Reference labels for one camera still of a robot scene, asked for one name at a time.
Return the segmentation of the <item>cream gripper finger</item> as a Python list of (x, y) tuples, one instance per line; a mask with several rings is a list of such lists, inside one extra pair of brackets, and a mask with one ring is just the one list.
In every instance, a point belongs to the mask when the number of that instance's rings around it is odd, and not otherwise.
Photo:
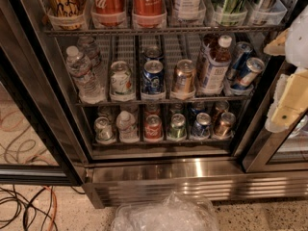
[(284, 56), (285, 55), (285, 42), (287, 39), (287, 35), (289, 33), (289, 30), (286, 29), (283, 32), (281, 32), (276, 39), (268, 43), (263, 52), (271, 55), (271, 56)]
[(269, 106), (265, 128), (280, 133), (308, 109), (308, 70), (299, 67), (291, 75), (281, 74)]

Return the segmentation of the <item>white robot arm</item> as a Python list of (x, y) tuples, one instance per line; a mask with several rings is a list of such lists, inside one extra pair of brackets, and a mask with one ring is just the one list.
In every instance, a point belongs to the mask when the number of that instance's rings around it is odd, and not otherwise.
[(267, 114), (265, 128), (280, 133), (308, 109), (308, 6), (288, 29), (264, 48), (264, 52), (284, 56), (288, 64), (296, 67), (293, 74), (280, 75)]

